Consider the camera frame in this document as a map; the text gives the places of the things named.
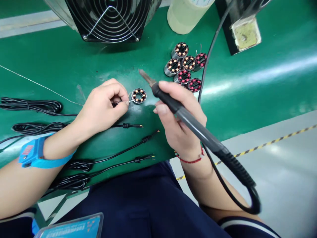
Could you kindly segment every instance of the person's left hand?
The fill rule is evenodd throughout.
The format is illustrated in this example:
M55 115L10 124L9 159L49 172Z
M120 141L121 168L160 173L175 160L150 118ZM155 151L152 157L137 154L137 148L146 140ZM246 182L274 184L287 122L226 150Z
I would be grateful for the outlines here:
M114 108L112 101L120 103ZM74 123L94 135L110 128L128 111L128 107L127 90L113 78L92 90Z

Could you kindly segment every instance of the cooling fan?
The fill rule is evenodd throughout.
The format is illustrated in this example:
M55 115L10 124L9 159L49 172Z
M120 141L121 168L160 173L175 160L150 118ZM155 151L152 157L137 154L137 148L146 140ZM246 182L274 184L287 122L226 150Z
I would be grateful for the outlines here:
M139 42L162 0L44 0L87 42Z

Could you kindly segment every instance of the blue wrist strap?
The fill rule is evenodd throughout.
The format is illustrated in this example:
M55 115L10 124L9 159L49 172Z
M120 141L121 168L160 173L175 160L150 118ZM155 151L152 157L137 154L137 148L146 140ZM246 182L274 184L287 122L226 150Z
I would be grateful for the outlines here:
M42 169L51 169L57 168L66 164L74 155L71 155L58 159L58 160L46 160L43 155L43 147L44 141L47 137L50 137L53 134L50 134L45 137L40 137L38 139L34 139L29 143L25 144L21 148L20 156L19 156L19 163L22 164L23 168L27 167L36 167Z

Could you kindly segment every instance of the person's right hand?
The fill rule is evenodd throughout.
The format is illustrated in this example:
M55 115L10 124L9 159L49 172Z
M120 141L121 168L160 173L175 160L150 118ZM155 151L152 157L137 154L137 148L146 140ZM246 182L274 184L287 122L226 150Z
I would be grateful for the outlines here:
M180 101L184 107L203 125L207 117L193 93L174 82L160 81L160 89ZM170 111L168 106L159 101L153 110L157 113L165 129L168 144L186 161L193 161L201 154L200 140L197 136Z

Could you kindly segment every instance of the hand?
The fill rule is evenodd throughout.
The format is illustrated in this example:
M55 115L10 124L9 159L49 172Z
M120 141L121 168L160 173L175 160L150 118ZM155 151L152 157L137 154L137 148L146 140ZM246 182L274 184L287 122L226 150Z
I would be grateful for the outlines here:
M112 102L120 103L114 108ZM128 107L127 90L113 78L92 90L74 122L94 135L110 128Z
M207 117L191 91L173 82L160 81L158 84L163 92L180 101L203 126L206 126ZM164 126L168 144L177 151L179 156L187 161L198 159L201 154L198 137L182 121L175 118L163 102L157 102L153 111L158 114Z

